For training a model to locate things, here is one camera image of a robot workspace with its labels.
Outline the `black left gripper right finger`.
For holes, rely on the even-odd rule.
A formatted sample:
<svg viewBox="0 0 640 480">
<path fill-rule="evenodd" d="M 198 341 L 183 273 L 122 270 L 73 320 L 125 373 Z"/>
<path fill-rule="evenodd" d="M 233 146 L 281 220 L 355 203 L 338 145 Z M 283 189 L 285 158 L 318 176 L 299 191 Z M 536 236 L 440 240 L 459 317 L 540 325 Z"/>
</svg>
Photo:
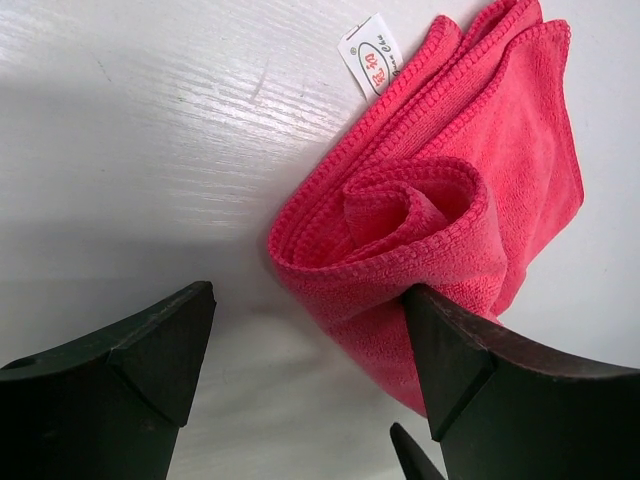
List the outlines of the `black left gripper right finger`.
<svg viewBox="0 0 640 480">
<path fill-rule="evenodd" d="M 568 354 L 428 287 L 402 298 L 444 479 L 635 479 L 639 373 Z"/>
</svg>

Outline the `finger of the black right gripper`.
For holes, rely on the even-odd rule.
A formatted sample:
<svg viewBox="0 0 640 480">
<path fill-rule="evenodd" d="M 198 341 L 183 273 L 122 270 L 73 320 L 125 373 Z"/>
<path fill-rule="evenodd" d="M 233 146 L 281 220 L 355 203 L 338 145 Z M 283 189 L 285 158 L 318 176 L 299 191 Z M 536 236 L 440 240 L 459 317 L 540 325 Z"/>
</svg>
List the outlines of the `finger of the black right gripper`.
<svg viewBox="0 0 640 480">
<path fill-rule="evenodd" d="M 390 427 L 390 438 L 407 480 L 444 480 L 411 435 L 399 424 Z"/>
</svg>

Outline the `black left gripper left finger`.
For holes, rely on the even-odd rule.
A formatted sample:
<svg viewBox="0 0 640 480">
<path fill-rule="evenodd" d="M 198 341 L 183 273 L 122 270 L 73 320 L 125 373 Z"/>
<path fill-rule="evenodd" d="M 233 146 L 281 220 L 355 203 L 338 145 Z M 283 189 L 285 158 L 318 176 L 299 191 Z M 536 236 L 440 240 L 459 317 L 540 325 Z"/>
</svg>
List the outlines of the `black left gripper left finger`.
<svg viewBox="0 0 640 480">
<path fill-rule="evenodd" d="M 164 479 L 213 324 L 211 283 L 1 369 L 4 479 Z"/>
</svg>

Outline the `pink microfibre towel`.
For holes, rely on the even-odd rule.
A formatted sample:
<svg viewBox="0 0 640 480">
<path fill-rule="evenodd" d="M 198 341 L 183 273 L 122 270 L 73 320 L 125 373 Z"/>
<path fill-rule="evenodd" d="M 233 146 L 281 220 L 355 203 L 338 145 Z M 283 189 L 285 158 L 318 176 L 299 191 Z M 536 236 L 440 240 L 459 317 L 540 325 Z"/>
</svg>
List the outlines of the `pink microfibre towel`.
<svg viewBox="0 0 640 480">
<path fill-rule="evenodd" d="M 570 28 L 496 1 L 437 17 L 399 75 L 278 214 L 281 282 L 387 394 L 425 410 L 401 295 L 496 320 L 584 200 L 563 91 Z"/>
</svg>

